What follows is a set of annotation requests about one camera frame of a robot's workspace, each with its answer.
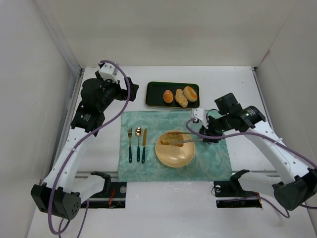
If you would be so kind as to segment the stainless steel tongs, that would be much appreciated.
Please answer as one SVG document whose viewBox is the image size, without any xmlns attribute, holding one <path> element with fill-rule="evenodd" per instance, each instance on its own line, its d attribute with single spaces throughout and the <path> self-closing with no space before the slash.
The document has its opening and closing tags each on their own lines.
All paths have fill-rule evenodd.
<svg viewBox="0 0 317 238">
<path fill-rule="evenodd" d="M 179 132 L 179 131 L 173 131 L 173 132 L 167 132 L 166 134 L 172 134 L 172 135 L 178 135 L 178 134 L 193 134 L 191 132 Z M 202 142 L 203 139 L 189 139 L 189 140 L 178 140 L 178 141 L 172 141 L 170 144 L 182 144 L 182 143 L 189 143 L 189 142 Z"/>
</svg>

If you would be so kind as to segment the sliced brown bread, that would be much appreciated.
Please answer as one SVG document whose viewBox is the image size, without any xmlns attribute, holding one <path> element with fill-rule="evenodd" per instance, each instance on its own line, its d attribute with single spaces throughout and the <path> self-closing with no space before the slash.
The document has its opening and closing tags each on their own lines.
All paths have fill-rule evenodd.
<svg viewBox="0 0 317 238">
<path fill-rule="evenodd" d="M 160 143 L 162 145 L 175 145 L 178 147 L 182 147 L 184 145 L 183 143 L 183 135 L 178 132 L 167 132 L 160 136 L 159 138 Z"/>
</svg>

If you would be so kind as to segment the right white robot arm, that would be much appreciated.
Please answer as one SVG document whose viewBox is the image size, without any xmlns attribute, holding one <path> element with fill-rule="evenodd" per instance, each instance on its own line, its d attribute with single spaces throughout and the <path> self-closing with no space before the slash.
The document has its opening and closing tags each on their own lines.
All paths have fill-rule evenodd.
<svg viewBox="0 0 317 238">
<path fill-rule="evenodd" d="M 230 206 L 231 197 L 239 201 L 257 199 L 259 194 L 274 197 L 287 211 L 293 211 L 317 193 L 317 166 L 298 152 L 288 148 L 265 116 L 254 106 L 243 108 L 232 93 L 215 100 L 219 118 L 209 116 L 201 108 L 193 109 L 191 118 L 201 122 L 198 136 L 211 144 L 225 139 L 225 132 L 235 130 L 235 136 L 249 139 L 268 159 L 278 173 L 276 178 L 257 175 L 243 169 L 226 181 L 216 181 L 215 194 Z"/>
</svg>

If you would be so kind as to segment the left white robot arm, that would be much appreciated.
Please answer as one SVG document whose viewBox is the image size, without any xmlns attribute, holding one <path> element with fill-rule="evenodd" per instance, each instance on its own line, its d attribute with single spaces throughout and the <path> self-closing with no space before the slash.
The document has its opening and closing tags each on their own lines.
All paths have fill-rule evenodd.
<svg viewBox="0 0 317 238">
<path fill-rule="evenodd" d="M 97 137 L 97 128 L 104 121 L 104 111 L 114 101 L 136 99 L 139 85 L 128 78 L 126 89 L 120 87 L 113 75 L 95 73 L 82 83 L 81 101 L 71 122 L 67 142 L 56 163 L 41 185 L 34 185 L 31 196 L 39 210 L 66 220 L 77 215 L 81 204 L 93 195 L 108 193 L 111 178 L 105 172 L 94 171 L 81 182 L 74 183 L 85 153 Z"/>
</svg>

